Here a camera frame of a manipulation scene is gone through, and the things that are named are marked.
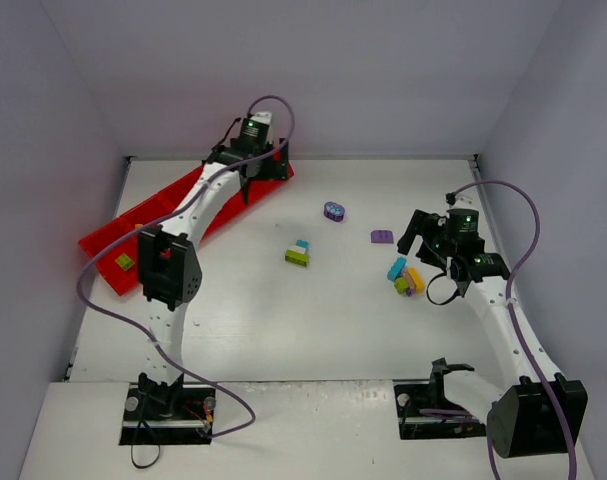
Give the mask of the purple lego brick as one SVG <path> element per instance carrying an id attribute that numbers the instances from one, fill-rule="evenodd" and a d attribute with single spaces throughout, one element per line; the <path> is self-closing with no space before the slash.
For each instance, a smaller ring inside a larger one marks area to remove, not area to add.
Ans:
<path id="1" fill-rule="evenodd" d="M 393 244 L 394 235 L 391 230 L 373 230 L 370 233 L 370 241 L 373 244 Z"/>

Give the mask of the purple round lego piece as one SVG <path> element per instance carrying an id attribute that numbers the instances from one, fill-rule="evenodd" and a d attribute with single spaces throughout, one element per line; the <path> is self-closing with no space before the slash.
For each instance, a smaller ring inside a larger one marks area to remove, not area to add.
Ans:
<path id="1" fill-rule="evenodd" d="M 342 222 L 345 216 L 345 208 L 336 202 L 326 202 L 323 207 L 323 215 L 334 222 Z"/>

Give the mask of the small green lego brick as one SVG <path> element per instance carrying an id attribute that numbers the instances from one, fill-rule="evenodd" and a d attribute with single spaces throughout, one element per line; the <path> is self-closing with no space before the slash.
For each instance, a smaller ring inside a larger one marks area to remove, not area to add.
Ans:
<path id="1" fill-rule="evenodd" d="M 115 258 L 115 263 L 119 266 L 119 268 L 123 271 L 130 270 L 135 262 L 132 258 L 130 258 L 127 254 L 123 253 Z"/>

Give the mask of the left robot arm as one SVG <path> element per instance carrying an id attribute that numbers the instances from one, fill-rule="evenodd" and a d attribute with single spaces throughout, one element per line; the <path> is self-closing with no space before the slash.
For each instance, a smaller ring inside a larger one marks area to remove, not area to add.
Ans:
<path id="1" fill-rule="evenodd" d="M 178 215 L 138 234 L 138 278 L 147 302 L 152 347 L 166 356 L 151 355 L 139 375 L 139 390 L 167 403 L 182 388 L 182 341 L 188 304 L 202 283 L 196 247 L 224 205 L 237 193 L 249 191 L 259 162 L 227 171 L 226 166 L 259 156 L 274 147 L 272 113 L 250 113 L 239 135 L 220 146 L 203 163 L 202 172 L 177 207 Z"/>

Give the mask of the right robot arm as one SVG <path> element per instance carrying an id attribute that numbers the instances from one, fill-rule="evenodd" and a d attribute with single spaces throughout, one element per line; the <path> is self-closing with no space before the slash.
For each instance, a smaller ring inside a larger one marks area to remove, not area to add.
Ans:
<path id="1" fill-rule="evenodd" d="M 457 406 L 484 424 L 502 458 L 567 453 L 575 446 L 588 395 L 568 380 L 537 340 L 518 301 L 507 293 L 510 271 L 488 252 L 478 233 L 479 213 L 452 208 L 443 216 L 414 211 L 397 243 L 406 254 L 421 241 L 417 258 L 456 285 L 486 331 L 502 372 L 496 386 L 467 364 L 432 363 L 435 409 Z"/>

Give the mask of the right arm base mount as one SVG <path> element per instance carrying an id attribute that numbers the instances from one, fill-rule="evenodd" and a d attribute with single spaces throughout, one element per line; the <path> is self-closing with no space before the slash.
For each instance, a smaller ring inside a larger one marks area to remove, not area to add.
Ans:
<path id="1" fill-rule="evenodd" d="M 461 440 L 486 436 L 485 426 L 463 407 L 445 397 L 444 378 L 453 372 L 473 372 L 468 364 L 432 362 L 428 379 L 394 380 L 398 433 L 401 440 Z"/>

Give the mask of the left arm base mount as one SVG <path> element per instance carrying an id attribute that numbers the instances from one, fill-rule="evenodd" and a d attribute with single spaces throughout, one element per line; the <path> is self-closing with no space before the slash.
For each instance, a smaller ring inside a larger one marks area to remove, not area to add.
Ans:
<path id="1" fill-rule="evenodd" d="M 216 391 L 204 385 L 185 384 L 167 406 L 129 384 L 119 445 L 210 445 L 215 408 Z"/>

